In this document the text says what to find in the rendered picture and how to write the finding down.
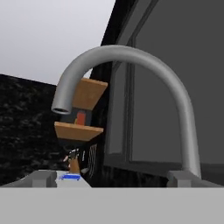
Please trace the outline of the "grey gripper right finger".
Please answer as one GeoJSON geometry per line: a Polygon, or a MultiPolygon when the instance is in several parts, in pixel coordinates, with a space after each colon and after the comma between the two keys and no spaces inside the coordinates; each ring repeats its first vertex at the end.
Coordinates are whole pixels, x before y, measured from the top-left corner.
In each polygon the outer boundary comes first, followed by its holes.
{"type": "Polygon", "coordinates": [[[218,185],[210,181],[198,178],[189,171],[169,171],[167,174],[168,187],[193,187],[193,188],[223,188],[223,185],[218,185]]]}

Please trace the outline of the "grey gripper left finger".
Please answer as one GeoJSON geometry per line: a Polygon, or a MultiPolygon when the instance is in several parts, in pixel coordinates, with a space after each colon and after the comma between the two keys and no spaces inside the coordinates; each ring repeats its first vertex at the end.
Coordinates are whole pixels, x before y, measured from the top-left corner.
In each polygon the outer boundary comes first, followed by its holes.
{"type": "Polygon", "coordinates": [[[3,185],[3,187],[56,187],[56,178],[56,171],[34,171],[20,180],[3,185]]]}

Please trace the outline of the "grey curved sink faucet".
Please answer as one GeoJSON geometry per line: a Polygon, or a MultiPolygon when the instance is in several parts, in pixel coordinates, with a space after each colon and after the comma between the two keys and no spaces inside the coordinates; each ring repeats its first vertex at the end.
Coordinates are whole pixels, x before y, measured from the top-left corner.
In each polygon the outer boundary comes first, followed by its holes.
{"type": "Polygon", "coordinates": [[[169,88],[178,109],[182,167],[200,178],[200,154],[191,98],[185,85],[173,70],[150,53],[125,45],[103,45],[85,51],[76,57],[60,76],[51,111],[62,115],[70,114],[74,92],[83,75],[91,68],[110,61],[145,67],[169,88]]]}

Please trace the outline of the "blue and white sponge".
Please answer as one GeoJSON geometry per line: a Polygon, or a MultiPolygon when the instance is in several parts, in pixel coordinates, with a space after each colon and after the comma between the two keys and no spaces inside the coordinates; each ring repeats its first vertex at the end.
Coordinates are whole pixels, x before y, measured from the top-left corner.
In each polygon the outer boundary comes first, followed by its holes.
{"type": "Polygon", "coordinates": [[[81,179],[80,174],[75,174],[75,173],[65,173],[61,176],[59,176],[59,179],[65,180],[65,179],[73,179],[79,181],[81,179]]]}

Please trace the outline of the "brown pot with tools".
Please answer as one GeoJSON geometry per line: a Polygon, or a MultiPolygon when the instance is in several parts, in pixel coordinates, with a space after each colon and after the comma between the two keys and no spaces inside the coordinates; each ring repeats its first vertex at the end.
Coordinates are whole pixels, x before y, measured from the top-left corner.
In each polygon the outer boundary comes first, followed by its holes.
{"type": "Polygon", "coordinates": [[[64,158],[64,162],[68,162],[68,168],[70,173],[80,173],[78,156],[79,149],[73,149],[64,158]]]}

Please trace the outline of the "grey framed window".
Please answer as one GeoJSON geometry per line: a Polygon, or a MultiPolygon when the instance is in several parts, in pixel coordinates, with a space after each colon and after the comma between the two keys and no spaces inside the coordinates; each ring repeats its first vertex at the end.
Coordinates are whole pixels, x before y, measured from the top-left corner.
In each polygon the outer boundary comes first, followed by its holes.
{"type": "MultiPolygon", "coordinates": [[[[224,0],[136,0],[116,42],[158,57],[182,80],[194,107],[202,177],[224,185],[224,0]]],[[[161,176],[181,167],[176,102],[139,65],[112,70],[105,163],[161,176]]]]}

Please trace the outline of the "red jar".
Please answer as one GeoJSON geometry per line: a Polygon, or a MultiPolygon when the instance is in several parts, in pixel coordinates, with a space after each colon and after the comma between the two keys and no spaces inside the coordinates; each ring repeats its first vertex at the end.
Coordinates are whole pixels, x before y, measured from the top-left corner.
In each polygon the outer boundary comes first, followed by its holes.
{"type": "Polygon", "coordinates": [[[86,123],[86,113],[85,112],[77,113],[76,123],[79,125],[84,125],[86,123]]]}

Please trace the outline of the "wooden wall shelf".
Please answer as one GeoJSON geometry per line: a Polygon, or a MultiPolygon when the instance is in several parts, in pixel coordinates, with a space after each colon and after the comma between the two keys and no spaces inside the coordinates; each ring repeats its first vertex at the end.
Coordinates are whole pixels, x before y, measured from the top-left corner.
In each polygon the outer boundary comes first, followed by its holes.
{"type": "Polygon", "coordinates": [[[84,126],[67,122],[55,122],[55,132],[57,138],[88,142],[99,136],[103,128],[84,126]]]}
{"type": "Polygon", "coordinates": [[[75,88],[73,107],[93,110],[107,87],[107,82],[82,78],[75,88]]]}

